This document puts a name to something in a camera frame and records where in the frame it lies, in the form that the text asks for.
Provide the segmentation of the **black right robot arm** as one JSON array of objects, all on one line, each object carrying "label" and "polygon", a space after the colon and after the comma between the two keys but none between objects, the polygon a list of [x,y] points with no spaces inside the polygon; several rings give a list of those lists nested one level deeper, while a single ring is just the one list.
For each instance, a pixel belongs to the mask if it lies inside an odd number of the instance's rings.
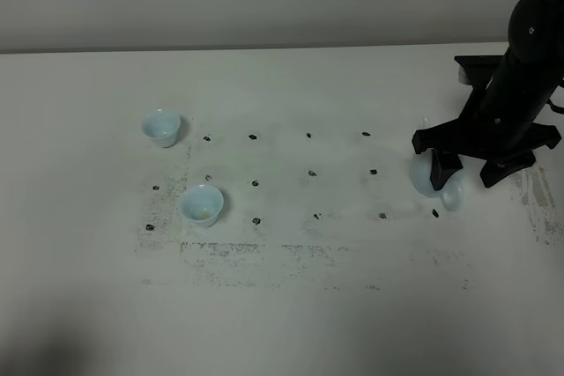
[{"label": "black right robot arm", "polygon": [[536,123],[563,85],[563,0],[520,0],[508,24],[504,55],[459,55],[472,88],[460,115],[417,130],[416,153],[432,152],[429,180],[440,191],[463,165],[462,156],[484,160],[487,188],[534,165],[534,150],[561,140],[553,125]]}]

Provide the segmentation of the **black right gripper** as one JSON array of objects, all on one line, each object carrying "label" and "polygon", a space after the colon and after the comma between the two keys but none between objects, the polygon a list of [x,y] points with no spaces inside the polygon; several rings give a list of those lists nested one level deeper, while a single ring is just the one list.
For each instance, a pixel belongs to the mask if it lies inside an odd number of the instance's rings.
[{"label": "black right gripper", "polygon": [[417,154],[432,149],[433,189],[441,191],[463,168],[457,154],[491,159],[479,174],[484,187],[491,188],[533,166],[532,150],[553,149],[561,140],[560,132],[535,119],[562,79],[561,57],[527,63],[507,50],[482,96],[472,90],[455,120],[414,133],[412,145]]}]

